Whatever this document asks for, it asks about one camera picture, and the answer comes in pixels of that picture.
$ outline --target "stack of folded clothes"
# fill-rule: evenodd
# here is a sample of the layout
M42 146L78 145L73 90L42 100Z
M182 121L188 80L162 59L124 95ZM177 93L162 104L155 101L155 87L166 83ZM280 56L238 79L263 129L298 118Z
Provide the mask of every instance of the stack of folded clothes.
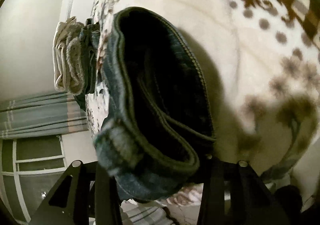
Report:
M99 23L83 25L75 17L59 22L53 40L54 87L74 95L85 110L85 95L94 92Z

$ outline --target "blue denim jeans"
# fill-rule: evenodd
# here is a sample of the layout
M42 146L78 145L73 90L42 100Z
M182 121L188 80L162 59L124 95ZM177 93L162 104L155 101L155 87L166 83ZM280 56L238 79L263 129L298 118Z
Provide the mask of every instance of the blue denim jeans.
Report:
M155 200L203 182L212 119L200 65L177 29L129 7L115 15L105 54L109 115L94 144L120 197Z

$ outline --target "curtain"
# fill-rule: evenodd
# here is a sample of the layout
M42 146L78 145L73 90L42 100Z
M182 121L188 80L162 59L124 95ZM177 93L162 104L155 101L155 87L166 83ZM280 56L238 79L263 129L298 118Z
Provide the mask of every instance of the curtain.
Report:
M0 139L18 139L88 130L85 112L66 93L0 102Z

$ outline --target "white wall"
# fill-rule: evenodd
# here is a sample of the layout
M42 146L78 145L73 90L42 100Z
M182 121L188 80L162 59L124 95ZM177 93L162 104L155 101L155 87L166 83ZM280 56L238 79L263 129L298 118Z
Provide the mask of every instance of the white wall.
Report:
M54 91L52 40L62 0L5 0L0 7L0 101Z
M63 150L69 166L74 160L84 164L97 161L90 131L62 135Z

